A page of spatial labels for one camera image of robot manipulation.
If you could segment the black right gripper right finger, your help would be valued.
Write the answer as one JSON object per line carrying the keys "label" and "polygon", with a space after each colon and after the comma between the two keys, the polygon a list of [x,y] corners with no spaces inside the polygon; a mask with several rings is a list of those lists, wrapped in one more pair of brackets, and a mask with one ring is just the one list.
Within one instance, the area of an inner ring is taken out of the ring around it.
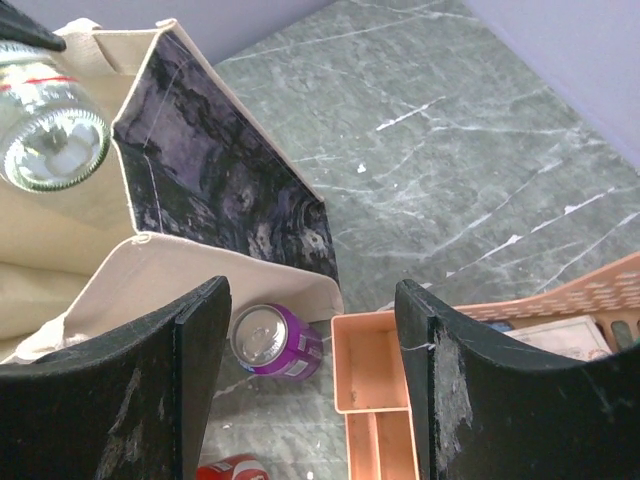
{"label": "black right gripper right finger", "polygon": [[635,479],[639,350],[590,362],[522,343],[412,280],[395,321],[423,479]]}

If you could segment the clear bottle green cap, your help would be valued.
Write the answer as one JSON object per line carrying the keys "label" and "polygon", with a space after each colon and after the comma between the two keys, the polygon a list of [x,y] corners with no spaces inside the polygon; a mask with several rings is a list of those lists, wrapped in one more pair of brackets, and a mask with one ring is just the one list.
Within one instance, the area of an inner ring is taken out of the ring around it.
{"label": "clear bottle green cap", "polygon": [[28,192],[71,188],[103,163],[110,126],[52,55],[1,42],[1,177]]}

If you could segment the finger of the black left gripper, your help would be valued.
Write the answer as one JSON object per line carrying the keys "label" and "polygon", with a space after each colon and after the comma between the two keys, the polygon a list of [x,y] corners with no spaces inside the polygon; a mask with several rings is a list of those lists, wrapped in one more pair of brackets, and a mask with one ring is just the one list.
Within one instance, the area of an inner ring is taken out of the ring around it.
{"label": "finger of the black left gripper", "polygon": [[3,41],[18,42],[48,51],[66,50],[66,42],[61,36],[5,0],[0,0],[0,36]]}

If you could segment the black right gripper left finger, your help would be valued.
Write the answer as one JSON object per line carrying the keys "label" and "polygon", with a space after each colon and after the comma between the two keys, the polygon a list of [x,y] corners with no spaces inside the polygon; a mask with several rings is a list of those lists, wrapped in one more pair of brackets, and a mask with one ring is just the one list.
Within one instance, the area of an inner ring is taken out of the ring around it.
{"label": "black right gripper left finger", "polygon": [[215,277],[31,364],[1,369],[5,479],[192,479],[231,316]]}

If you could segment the purple soda can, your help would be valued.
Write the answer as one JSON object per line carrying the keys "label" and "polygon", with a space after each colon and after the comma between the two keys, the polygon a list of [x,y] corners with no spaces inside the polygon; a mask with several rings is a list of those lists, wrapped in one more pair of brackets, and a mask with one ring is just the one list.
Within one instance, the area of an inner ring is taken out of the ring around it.
{"label": "purple soda can", "polygon": [[279,304],[245,310],[230,330],[230,344],[240,365],[259,376],[305,380],[324,357],[321,335]]}

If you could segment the cream canvas tote bag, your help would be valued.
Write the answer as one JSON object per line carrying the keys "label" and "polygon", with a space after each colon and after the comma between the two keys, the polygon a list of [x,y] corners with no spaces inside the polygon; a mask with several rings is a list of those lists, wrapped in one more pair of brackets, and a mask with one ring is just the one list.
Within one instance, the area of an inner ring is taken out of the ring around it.
{"label": "cream canvas tote bag", "polygon": [[30,363],[214,276],[232,311],[344,309],[325,204],[174,19],[78,19],[50,53],[110,126],[100,167],[60,191],[1,177],[1,360]]}

